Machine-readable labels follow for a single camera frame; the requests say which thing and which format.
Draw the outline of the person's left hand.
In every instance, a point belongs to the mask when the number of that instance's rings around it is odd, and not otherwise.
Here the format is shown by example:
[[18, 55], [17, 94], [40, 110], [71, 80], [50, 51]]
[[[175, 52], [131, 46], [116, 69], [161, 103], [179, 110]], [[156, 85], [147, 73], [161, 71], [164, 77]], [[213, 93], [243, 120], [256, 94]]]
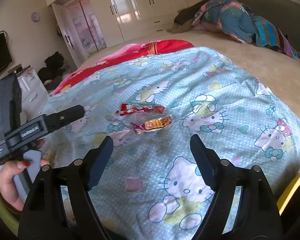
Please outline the person's left hand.
[[16, 211], [22, 211], [24, 203], [15, 187], [13, 178], [31, 165], [29, 160], [7, 161], [0, 171], [0, 194], [3, 200]]

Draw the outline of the green sleeve forearm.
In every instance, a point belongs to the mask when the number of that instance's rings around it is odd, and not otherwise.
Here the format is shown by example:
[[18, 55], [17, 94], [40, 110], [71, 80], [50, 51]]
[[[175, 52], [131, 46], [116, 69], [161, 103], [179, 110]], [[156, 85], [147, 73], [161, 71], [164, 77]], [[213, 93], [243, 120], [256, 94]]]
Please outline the green sleeve forearm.
[[11, 207], [0, 193], [0, 230], [9, 237], [18, 239], [20, 211]]

